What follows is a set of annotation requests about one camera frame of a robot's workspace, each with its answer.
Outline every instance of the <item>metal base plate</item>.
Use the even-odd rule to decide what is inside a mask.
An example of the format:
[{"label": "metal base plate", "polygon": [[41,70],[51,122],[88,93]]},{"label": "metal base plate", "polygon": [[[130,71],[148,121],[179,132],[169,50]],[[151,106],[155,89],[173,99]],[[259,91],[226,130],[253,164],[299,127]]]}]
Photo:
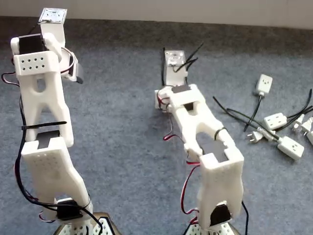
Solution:
[{"label": "metal base plate", "polygon": [[195,224],[189,225],[184,235],[239,235],[239,233],[228,223],[213,226],[209,231],[204,231],[198,224]]},{"label": "metal base plate", "polygon": [[[108,214],[94,213],[94,215],[96,216],[97,219],[99,219],[100,223],[102,224],[103,231],[101,235],[121,235],[116,226],[111,222]],[[94,226],[93,233],[89,233],[89,235],[98,235],[100,231],[99,225],[95,224],[94,221],[92,221],[92,224]],[[70,229],[71,225],[60,226],[54,233],[54,235],[70,235]],[[84,234],[78,230],[76,235]]]}]

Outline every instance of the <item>perforated base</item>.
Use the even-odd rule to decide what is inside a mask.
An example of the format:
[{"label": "perforated base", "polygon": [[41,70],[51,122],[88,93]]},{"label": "perforated base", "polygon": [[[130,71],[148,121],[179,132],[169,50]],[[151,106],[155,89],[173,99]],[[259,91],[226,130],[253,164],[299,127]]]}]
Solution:
[{"label": "perforated base", "polygon": [[[109,214],[105,212],[94,212],[93,215],[103,222],[103,231],[102,235],[121,235],[120,231],[116,227],[116,225],[111,221]],[[99,226],[95,223],[94,220],[91,220],[93,227],[93,233],[89,233],[88,235],[98,235],[99,234]],[[60,226],[53,235],[69,235],[69,231],[71,229],[70,225],[62,225]],[[85,235],[86,230],[77,228],[77,232],[72,235]]]},{"label": "perforated base", "polygon": [[210,231],[203,231],[198,224],[189,225],[184,235],[238,235],[239,233],[232,230],[228,223],[213,226]]},{"label": "perforated base", "polygon": [[[112,226],[110,225],[110,222],[107,217],[101,217],[99,219],[100,223],[102,224],[102,234],[101,235],[115,235]],[[71,235],[70,231],[72,229],[71,225],[66,225],[62,228],[60,231],[59,235]],[[93,228],[93,233],[92,235],[98,235],[100,232],[100,226],[96,225]],[[75,231],[74,235],[86,235],[86,230],[85,228],[78,228],[77,231]]]}]

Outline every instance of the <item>white wall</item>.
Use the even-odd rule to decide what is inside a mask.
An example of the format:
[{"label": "white wall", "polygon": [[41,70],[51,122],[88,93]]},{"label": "white wall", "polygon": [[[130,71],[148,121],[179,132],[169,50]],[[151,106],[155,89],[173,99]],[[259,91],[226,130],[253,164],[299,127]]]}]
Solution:
[{"label": "white wall", "polygon": [[38,17],[44,7],[67,8],[67,18],[313,29],[313,0],[0,0],[0,15]]}]

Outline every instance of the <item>gray carpet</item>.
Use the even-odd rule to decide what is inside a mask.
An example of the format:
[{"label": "gray carpet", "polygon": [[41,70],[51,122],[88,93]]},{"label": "gray carpet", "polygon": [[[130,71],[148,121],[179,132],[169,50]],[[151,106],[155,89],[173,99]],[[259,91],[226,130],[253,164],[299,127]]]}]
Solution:
[{"label": "gray carpet", "polygon": [[[11,71],[9,40],[25,34],[30,18],[0,18],[0,71]],[[259,119],[297,112],[312,87],[312,31],[192,23],[67,20],[67,47],[84,66],[83,85],[64,82],[75,143],[69,150],[85,180],[94,210],[108,212],[124,235],[181,235],[191,217],[180,211],[184,166],[179,140],[162,141],[168,122],[154,109],[160,87],[163,46],[192,52],[204,41],[189,75],[215,116],[228,128],[245,156],[244,201],[249,234],[310,235],[313,231],[313,147],[290,128],[279,133],[305,146],[294,163],[275,144],[249,144],[243,126],[221,112],[225,106],[251,114],[252,91],[260,74],[273,77]],[[0,85],[1,234],[50,235],[55,224],[41,223],[40,208],[20,194],[12,170],[21,137],[19,91]],[[23,180],[31,179],[24,165]],[[186,207],[196,205],[199,173],[187,189]],[[232,223],[244,232],[245,213]]]}]

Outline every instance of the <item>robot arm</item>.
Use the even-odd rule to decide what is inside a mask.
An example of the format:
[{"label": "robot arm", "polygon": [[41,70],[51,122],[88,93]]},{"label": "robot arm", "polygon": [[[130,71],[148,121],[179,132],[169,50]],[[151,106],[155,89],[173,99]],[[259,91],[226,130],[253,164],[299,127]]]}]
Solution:
[{"label": "robot arm", "polygon": [[[51,15],[48,16],[51,19],[42,22],[41,26],[52,24],[52,21],[56,20]],[[58,219],[62,224],[71,225],[70,234],[79,232],[86,235],[90,234],[88,231],[92,231],[90,215],[93,205],[85,183],[74,168],[67,149],[73,145],[74,138],[61,78],[65,73],[61,69],[62,62],[67,68],[73,63],[70,66],[72,71],[76,71],[78,63],[73,53],[64,50],[63,24],[62,28],[57,23],[50,26],[44,27],[42,34],[26,35],[11,40],[21,90],[22,115],[26,121],[23,129],[26,131],[25,143],[19,157],[25,160],[31,172],[38,198],[36,204],[56,205],[43,207],[45,218]],[[72,79],[75,73],[71,74],[70,70],[66,72],[66,76]],[[43,91],[38,90],[38,79],[45,81]],[[38,128],[33,128],[40,126],[38,121],[44,107],[47,107],[57,120],[58,131],[38,133]],[[64,194],[69,197],[56,199]]]},{"label": "robot arm", "polygon": [[[180,68],[184,64],[183,52],[166,51],[165,57],[166,85],[155,91],[156,108],[161,106],[173,114],[182,134],[185,152],[193,161],[200,162],[202,183],[197,196],[198,220],[200,227],[208,231],[240,213],[244,157],[223,124],[206,105],[198,87],[184,83],[184,76],[187,75],[185,68],[180,69],[185,72],[182,76],[175,73],[175,66]],[[203,154],[196,140],[199,132],[223,142],[227,161],[219,162],[213,153]]]}]

